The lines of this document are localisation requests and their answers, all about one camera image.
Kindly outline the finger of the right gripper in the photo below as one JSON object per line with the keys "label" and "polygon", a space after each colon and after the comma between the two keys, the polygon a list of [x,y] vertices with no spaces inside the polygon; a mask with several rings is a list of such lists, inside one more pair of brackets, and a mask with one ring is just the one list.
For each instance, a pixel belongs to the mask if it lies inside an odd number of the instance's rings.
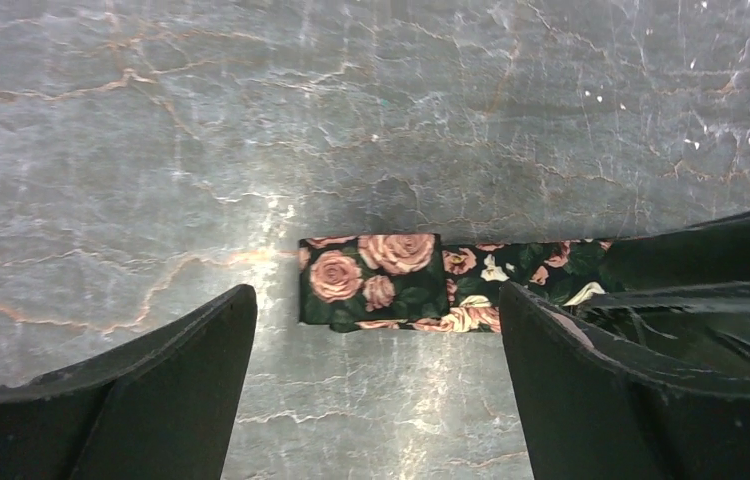
{"label": "finger of the right gripper", "polygon": [[575,312],[659,354],[750,379],[750,281],[597,294]]}
{"label": "finger of the right gripper", "polygon": [[599,272],[610,291],[750,281],[750,211],[615,241]]}

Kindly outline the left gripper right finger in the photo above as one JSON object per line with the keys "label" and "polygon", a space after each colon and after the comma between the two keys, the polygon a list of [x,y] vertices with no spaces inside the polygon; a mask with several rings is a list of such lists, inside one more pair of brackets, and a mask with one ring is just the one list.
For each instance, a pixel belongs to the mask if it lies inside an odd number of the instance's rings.
{"label": "left gripper right finger", "polygon": [[611,334],[509,284],[501,334],[538,479],[750,479],[750,379]]}

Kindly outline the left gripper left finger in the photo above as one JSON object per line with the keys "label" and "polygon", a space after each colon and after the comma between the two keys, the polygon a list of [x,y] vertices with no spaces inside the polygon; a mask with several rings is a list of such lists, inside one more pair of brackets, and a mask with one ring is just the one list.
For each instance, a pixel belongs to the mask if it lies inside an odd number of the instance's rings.
{"label": "left gripper left finger", "polygon": [[256,331],[239,285],[85,361],[0,386],[0,479],[217,479]]}

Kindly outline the black pink rose tie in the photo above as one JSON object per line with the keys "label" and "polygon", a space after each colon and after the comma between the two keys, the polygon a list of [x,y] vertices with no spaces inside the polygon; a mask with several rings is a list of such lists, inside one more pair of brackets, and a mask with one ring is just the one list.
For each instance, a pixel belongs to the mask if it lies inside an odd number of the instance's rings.
{"label": "black pink rose tie", "polygon": [[298,252],[299,320],[340,333],[497,333],[500,289],[509,282],[566,309],[622,290],[603,265],[610,246],[447,244],[433,233],[307,238]]}

